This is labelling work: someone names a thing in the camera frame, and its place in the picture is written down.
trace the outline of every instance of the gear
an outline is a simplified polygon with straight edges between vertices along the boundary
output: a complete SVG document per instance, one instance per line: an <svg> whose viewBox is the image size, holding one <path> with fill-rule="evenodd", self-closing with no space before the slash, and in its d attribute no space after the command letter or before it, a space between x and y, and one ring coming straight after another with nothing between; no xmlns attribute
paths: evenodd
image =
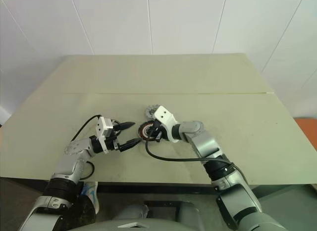
<svg viewBox="0 0 317 231"><path fill-rule="evenodd" d="M140 127L138 128L138 135L140 138L142 138L144 141L148 139L149 137L149 128L152 127L153 125L153 120L144 122L143 124L140 125ZM151 137L149 139L149 141L155 141L155 136Z"/></svg>
<svg viewBox="0 0 317 231"><path fill-rule="evenodd" d="M155 119L154 118L154 113L157 111L157 109L160 107L160 105L152 105L148 106L147 109L145 110L145 115L149 119Z"/></svg>

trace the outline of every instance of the white bracket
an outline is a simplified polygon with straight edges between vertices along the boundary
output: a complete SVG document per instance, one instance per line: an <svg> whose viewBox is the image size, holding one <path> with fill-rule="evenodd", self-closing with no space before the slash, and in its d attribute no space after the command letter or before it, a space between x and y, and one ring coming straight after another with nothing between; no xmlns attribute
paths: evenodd
<svg viewBox="0 0 317 231"><path fill-rule="evenodd" d="M113 125L110 118L99 117L98 124L96 126L97 140L100 142L104 153L108 153L108 149L105 143L105 139L110 136L113 129Z"/></svg>
<svg viewBox="0 0 317 231"><path fill-rule="evenodd" d="M174 139L172 136L172 128L174 125L178 124L177 120L174 118L174 115L169 112L165 107L160 106L154 113L154 118L160 121L163 127L166 130L167 138L169 141L176 143L178 139Z"/></svg>

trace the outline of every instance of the black cable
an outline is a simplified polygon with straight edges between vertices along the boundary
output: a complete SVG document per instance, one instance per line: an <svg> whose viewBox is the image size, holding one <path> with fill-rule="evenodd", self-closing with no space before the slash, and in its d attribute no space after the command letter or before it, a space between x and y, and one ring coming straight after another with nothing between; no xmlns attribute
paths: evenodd
<svg viewBox="0 0 317 231"><path fill-rule="evenodd" d="M99 118L99 117L101 117L101 115L94 115L94 116L92 116L89 120L87 120L84 124L83 124L83 126L81 126L81 128L78 130L78 132L75 134L75 136L72 138L72 140L71 141L74 141L76 138L77 138L77 136L79 135L79 133L83 130L83 128L92 120L92 119L94 119L94 118Z"/></svg>
<svg viewBox="0 0 317 231"><path fill-rule="evenodd" d="M163 160L163 161L168 161L168 162L202 162L202 161L218 161L218 162L223 162L229 165L233 165L233 167L238 170L241 173L241 176L243 177L243 179L245 180L245 182L248 184L246 177L244 176L243 172L240 170L240 168L238 168L234 163L229 162L225 159L220 159L220 158L164 158L164 157L160 157L157 156L153 153L150 152L149 150L149 138L151 137L152 133L155 131L155 129L152 129L150 135L148 136L146 142L145 142L145 150L147 151L147 153L156 159L159 160Z"/></svg>
<svg viewBox="0 0 317 231"><path fill-rule="evenodd" d="M91 176L94 174L94 172L95 172L95 165L94 165L92 162L89 162L89 161L87 161L87 163L91 165L91 169L92 169L92 170L91 170L91 172L90 172L90 174L89 174L88 176L82 177L82 178L80 178L80 180L86 180L86 179L88 179L88 178L91 177Z"/></svg>

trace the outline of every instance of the beige table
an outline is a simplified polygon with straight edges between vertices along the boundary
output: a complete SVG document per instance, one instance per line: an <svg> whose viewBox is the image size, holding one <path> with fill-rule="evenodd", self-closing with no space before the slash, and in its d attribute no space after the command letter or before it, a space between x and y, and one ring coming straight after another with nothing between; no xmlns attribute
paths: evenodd
<svg viewBox="0 0 317 231"><path fill-rule="evenodd" d="M26 100L2 128L0 175L49 179L69 140L90 116L137 125L148 105L178 121L200 120L250 184L317 182L317 153L249 60L241 54L195 56L73 56ZM92 122L81 134L94 134ZM151 145L166 157L193 157L188 144ZM93 158L90 180L210 182L200 163L149 157L144 144Z"/></svg>

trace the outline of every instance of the wall panel seam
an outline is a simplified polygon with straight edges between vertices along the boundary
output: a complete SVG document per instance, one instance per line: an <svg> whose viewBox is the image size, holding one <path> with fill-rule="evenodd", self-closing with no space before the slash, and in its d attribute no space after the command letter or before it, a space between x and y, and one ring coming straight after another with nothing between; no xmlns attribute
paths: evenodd
<svg viewBox="0 0 317 231"><path fill-rule="evenodd" d="M25 35L23 29L20 27L20 25L18 24L18 22L16 21L15 17L13 16L11 10L9 9L9 7L6 5L6 3L4 2L4 0L1 0L4 7L6 8L6 10L9 12L11 18L13 19L14 23L16 24L16 26L18 27L18 29L20 30L20 32L22 33L23 37L25 38L27 44L37 53L37 54L41 54L35 47L33 47L33 45L31 44L31 42L29 41L28 37Z"/></svg>
<svg viewBox="0 0 317 231"><path fill-rule="evenodd" d="M302 86L296 90L287 100L286 104L288 104L305 86L306 84L310 81L310 79L317 73L317 68L313 71L311 75L305 80L305 82L302 84Z"/></svg>
<svg viewBox="0 0 317 231"><path fill-rule="evenodd" d="M152 28L151 28L151 16L150 16L150 3L147 0L148 4L148 20L149 20L149 32L150 32L150 42L151 42L151 54L153 54L153 38L152 38Z"/></svg>
<svg viewBox="0 0 317 231"><path fill-rule="evenodd" d="M224 11L225 4L226 4L226 0L223 1L223 5L222 5L222 9L221 9L221 14L220 14L220 19L219 19L218 27L217 27L217 32L216 32L216 35L215 35L215 37L214 37L213 46L212 46L212 50L211 50L211 53L212 53L212 54L213 54L213 51L214 51L214 47L215 47L215 45L216 45L216 41L217 41L217 37L218 37L218 32L219 32L219 28L220 28L220 24L221 24L221 20L222 20L222 15L223 15L223 11Z"/></svg>
<svg viewBox="0 0 317 231"><path fill-rule="evenodd" d="M91 42L90 42L90 40L89 40L89 37L88 37L87 31L86 31L86 29L85 29L85 26L84 26L84 24L83 24L83 22L82 22L82 20L81 20L81 18L80 18L80 15L79 15L77 6L76 6L76 4L75 4L75 1L74 1L74 0L71 0L71 2L73 3L73 6L74 6L74 9L75 9L76 15L77 15L77 17L78 17L78 20L79 20L79 23L80 23L80 25L81 25L81 28L82 28L82 30L84 31L85 37L86 37L87 42L88 42L88 45L89 45L89 47L90 47L90 50L91 50L92 54L95 55L95 51L94 51L93 46L92 46L92 44L91 44Z"/></svg>
<svg viewBox="0 0 317 231"><path fill-rule="evenodd" d="M283 31L281 37L279 38L279 40L278 40L277 44L275 45L275 47L274 47L274 49L273 49L271 55L268 57L266 63L264 64L264 66L263 66L263 68L262 68L262 70L261 70L261 73L264 72L266 66L268 65L268 62L269 62L269 61L271 60L271 58L273 57L273 54L275 53L275 51L276 51L276 49L277 49L279 43L281 42L281 40L282 40L282 38L283 38L283 36L284 36L286 30L288 29L288 26L291 24L291 22L292 22L292 20L293 20L293 17L295 16L295 14L296 14L296 12L297 12L297 10L298 10L298 8L299 8L299 6L300 6L301 3L302 3L302 0L299 1L297 7L295 8L295 11L294 11L294 13L292 14L290 20L288 21L288 24L286 25L286 27L285 27L285 29L284 29L284 31Z"/></svg>

